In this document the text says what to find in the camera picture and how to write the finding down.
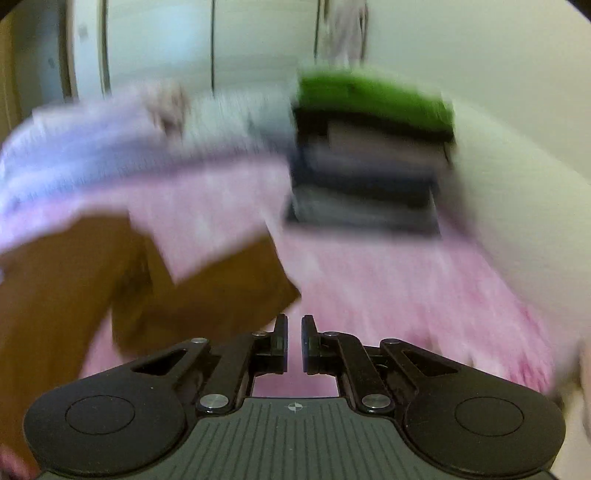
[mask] wardrobe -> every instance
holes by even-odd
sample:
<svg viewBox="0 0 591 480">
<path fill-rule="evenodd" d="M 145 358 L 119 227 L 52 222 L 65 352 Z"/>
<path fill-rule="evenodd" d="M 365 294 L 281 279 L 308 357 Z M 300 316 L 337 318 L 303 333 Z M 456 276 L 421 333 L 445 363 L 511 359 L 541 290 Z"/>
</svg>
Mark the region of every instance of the wardrobe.
<svg viewBox="0 0 591 480">
<path fill-rule="evenodd" d="M 70 0 L 72 90 L 174 78 L 190 93 L 291 78 L 313 62 L 322 0 Z"/>
</svg>

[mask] gray folded cloth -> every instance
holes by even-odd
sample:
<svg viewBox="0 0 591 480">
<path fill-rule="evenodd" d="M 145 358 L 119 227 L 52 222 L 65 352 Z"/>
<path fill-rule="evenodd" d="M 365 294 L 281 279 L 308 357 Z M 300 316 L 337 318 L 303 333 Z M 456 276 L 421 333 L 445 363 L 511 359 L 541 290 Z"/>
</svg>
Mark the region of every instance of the gray folded cloth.
<svg viewBox="0 0 591 480">
<path fill-rule="evenodd" d="M 433 202 L 413 209 L 379 200 L 367 200 L 313 186 L 296 187 L 291 214 L 299 223 L 388 231 L 437 234 L 439 226 Z"/>
<path fill-rule="evenodd" d="M 426 163 L 397 160 L 397 153 L 390 157 L 375 156 L 372 152 L 351 151 L 344 144 L 330 145 L 322 141 L 306 147 L 306 162 L 316 171 L 346 177 L 390 177 L 399 180 L 423 180 L 436 182 L 435 169 Z"/>
<path fill-rule="evenodd" d="M 372 158 L 376 164 L 403 163 L 434 172 L 450 167 L 443 142 L 398 137 L 343 122 L 329 122 L 328 143 L 335 153 Z"/>
</svg>

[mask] folded clothes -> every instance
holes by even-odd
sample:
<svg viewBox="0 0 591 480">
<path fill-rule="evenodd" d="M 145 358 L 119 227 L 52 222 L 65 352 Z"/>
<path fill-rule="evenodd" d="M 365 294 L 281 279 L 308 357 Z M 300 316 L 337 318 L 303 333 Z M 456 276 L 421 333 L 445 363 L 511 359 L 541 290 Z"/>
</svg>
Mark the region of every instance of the folded clothes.
<svg viewBox="0 0 591 480">
<path fill-rule="evenodd" d="M 441 97 L 346 70 L 303 75 L 298 103 L 307 109 L 368 113 L 453 137 L 453 109 Z"/>
<path fill-rule="evenodd" d="M 0 453 L 29 468 L 27 408 L 78 377 L 109 309 L 120 350 L 143 355 L 258 330 L 299 297 L 268 233 L 175 286 L 152 239 L 113 216 L 0 254 L 0 269 Z"/>
<path fill-rule="evenodd" d="M 409 170 L 441 172 L 451 166 L 443 142 L 385 135 L 342 122 L 329 124 L 328 145 L 335 153 L 366 160 L 371 158 L 372 163 L 380 165 L 405 165 Z"/>
<path fill-rule="evenodd" d="M 143 109 L 154 125 L 166 133 L 181 134 L 189 111 L 189 99 L 178 82 L 156 80 L 131 83 L 99 100 L 47 105 L 33 110 L 33 123 L 47 134 L 71 131 L 102 123 L 120 109 Z"/>
<path fill-rule="evenodd" d="M 453 130 L 429 131 L 367 112 L 345 111 L 338 108 L 311 108 L 294 105 L 297 141 L 305 144 L 317 137 L 327 138 L 329 124 L 343 122 L 360 128 L 377 130 L 384 134 L 408 137 L 427 142 L 453 142 Z"/>
<path fill-rule="evenodd" d="M 373 168 L 363 168 L 361 161 L 321 145 L 301 147 L 290 157 L 292 186 L 314 186 L 411 207 L 430 203 L 431 191 L 437 186 L 432 171 L 408 168 L 405 164 L 379 168 L 374 160 L 368 160 Z"/>
<path fill-rule="evenodd" d="M 439 232 L 432 202 L 423 208 L 410 208 L 310 186 L 293 190 L 287 220 L 313 226 L 366 231 L 424 235 L 437 235 Z"/>
</svg>

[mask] pink fabric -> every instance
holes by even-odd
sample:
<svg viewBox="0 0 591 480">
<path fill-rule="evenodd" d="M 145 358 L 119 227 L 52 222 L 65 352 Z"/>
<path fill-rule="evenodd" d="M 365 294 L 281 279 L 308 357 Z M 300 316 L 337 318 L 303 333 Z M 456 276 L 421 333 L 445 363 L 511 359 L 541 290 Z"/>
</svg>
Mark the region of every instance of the pink fabric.
<svg viewBox="0 0 591 480">
<path fill-rule="evenodd" d="M 366 345 L 396 337 L 538 391 L 551 388 L 551 349 L 540 319 L 469 239 L 445 224 L 442 239 L 302 231 L 282 224 L 289 190 L 288 168 L 278 158 L 143 177 L 0 219 L 0 250 L 62 227 L 81 212 L 129 211 L 180 278 L 266 224 L 302 300 L 287 312 L 289 371 L 258 379 L 256 394 L 336 395 L 331 378 L 302 372 L 300 319 L 308 313 L 320 331 L 352 333 Z M 81 375 L 124 360 L 105 319 Z"/>
</svg>

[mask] brown cloth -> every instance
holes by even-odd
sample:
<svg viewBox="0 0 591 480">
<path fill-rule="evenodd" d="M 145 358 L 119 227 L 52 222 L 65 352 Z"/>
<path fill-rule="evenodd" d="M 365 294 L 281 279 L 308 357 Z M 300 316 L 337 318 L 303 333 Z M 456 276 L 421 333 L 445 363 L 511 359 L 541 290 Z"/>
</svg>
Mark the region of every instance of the brown cloth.
<svg viewBox="0 0 591 480">
<path fill-rule="evenodd" d="M 0 269 L 0 446 L 31 466 L 27 408 L 78 377 L 110 308 L 121 351 L 142 355 L 259 330 L 299 297 L 268 232 L 175 286 L 153 241 L 112 216 L 8 251 Z"/>
</svg>

